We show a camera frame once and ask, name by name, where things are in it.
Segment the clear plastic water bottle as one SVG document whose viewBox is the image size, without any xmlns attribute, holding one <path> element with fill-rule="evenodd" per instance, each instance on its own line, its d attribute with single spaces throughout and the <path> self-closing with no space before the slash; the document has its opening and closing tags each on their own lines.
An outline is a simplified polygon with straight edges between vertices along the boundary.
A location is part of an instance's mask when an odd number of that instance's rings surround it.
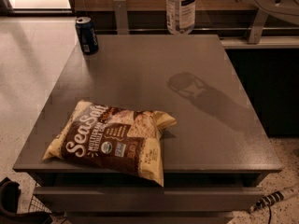
<svg viewBox="0 0 299 224">
<path fill-rule="evenodd" d="M 196 0 L 165 0 L 166 24 L 172 35 L 187 35 L 195 25 Z"/>
</svg>

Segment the brown sea salt chip bag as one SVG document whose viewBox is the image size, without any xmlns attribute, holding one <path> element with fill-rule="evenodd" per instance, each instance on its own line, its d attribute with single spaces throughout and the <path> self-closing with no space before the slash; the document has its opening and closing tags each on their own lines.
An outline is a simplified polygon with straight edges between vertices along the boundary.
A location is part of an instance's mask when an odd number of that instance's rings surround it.
<svg viewBox="0 0 299 224">
<path fill-rule="evenodd" d="M 162 111 L 134 111 L 87 101 L 77 103 L 69 121 L 43 159 L 59 158 L 164 183 L 160 138 L 177 123 Z"/>
</svg>

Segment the black bag on floor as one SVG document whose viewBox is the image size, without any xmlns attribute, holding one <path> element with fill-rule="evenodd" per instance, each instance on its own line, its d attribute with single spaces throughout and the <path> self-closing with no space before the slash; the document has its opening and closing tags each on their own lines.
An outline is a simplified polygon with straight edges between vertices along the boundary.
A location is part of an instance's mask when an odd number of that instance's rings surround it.
<svg viewBox="0 0 299 224">
<path fill-rule="evenodd" d="M 0 224 L 51 224 L 52 218 L 45 211 L 19 213 L 20 195 L 17 182 L 8 177 L 0 182 Z"/>
</svg>

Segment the blue soda can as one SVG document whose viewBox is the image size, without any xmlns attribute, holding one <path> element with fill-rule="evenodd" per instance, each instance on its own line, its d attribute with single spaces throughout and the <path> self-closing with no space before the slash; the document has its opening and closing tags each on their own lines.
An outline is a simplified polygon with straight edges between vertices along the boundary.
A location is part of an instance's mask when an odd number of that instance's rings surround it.
<svg viewBox="0 0 299 224">
<path fill-rule="evenodd" d="M 92 20 L 89 17 L 79 17 L 75 27 L 82 52 L 86 55 L 96 53 L 99 47 Z"/>
</svg>

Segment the grey drawer cabinet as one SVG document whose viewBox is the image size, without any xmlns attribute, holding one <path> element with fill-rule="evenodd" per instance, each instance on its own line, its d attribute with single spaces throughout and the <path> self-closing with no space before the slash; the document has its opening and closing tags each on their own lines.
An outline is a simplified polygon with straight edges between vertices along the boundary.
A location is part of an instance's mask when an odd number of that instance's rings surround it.
<svg viewBox="0 0 299 224">
<path fill-rule="evenodd" d="M 71 224 L 227 224 L 281 165 L 214 35 L 74 50 L 14 168 Z"/>
</svg>

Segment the right metal rail bracket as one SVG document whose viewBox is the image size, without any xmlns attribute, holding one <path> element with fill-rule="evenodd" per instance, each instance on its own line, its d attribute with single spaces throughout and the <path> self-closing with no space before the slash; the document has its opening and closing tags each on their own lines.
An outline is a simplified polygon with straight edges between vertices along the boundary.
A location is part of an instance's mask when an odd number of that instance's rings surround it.
<svg viewBox="0 0 299 224">
<path fill-rule="evenodd" d="M 267 21 L 268 14 L 258 9 L 249 28 L 247 41 L 249 44 L 258 44 L 262 38 L 263 28 Z"/>
</svg>

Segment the metal rail bracket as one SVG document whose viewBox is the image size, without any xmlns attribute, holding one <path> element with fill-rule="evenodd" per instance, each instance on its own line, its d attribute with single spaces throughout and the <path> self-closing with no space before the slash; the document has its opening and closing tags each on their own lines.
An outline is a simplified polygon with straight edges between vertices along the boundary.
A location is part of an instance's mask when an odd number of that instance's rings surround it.
<svg viewBox="0 0 299 224">
<path fill-rule="evenodd" d="M 118 35 L 129 34 L 129 23 L 126 0 L 113 0 L 113 9 Z"/>
<path fill-rule="evenodd" d="M 263 28 L 267 21 L 268 14 L 258 9 L 249 28 L 247 41 L 249 44 L 258 44 L 262 38 Z"/>
</svg>

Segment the horizontal metal rail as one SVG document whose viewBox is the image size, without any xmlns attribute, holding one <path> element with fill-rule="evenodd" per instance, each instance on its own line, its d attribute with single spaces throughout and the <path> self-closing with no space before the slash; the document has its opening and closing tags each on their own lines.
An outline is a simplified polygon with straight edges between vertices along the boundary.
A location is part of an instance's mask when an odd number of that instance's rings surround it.
<svg viewBox="0 0 299 224">
<path fill-rule="evenodd" d="M 116 34 L 118 31 L 116 29 L 96 29 L 98 34 Z M 246 33 L 250 32 L 250 28 L 195 28 L 192 30 L 194 33 Z M 129 29 L 129 34 L 133 33 L 144 33 L 144 34 L 166 34 L 167 29 Z M 274 33 L 274 34 L 295 34 L 299 33 L 298 27 L 265 27 L 262 29 L 262 33 Z"/>
</svg>

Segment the left metal rail bracket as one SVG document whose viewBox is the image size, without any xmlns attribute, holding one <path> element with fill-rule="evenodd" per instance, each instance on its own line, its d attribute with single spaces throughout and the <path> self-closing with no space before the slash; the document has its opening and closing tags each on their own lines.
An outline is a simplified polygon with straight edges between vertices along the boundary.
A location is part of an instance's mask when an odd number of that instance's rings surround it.
<svg viewBox="0 0 299 224">
<path fill-rule="evenodd" d="M 129 23 L 126 0 L 113 0 L 113 9 L 118 35 L 129 34 Z"/>
</svg>

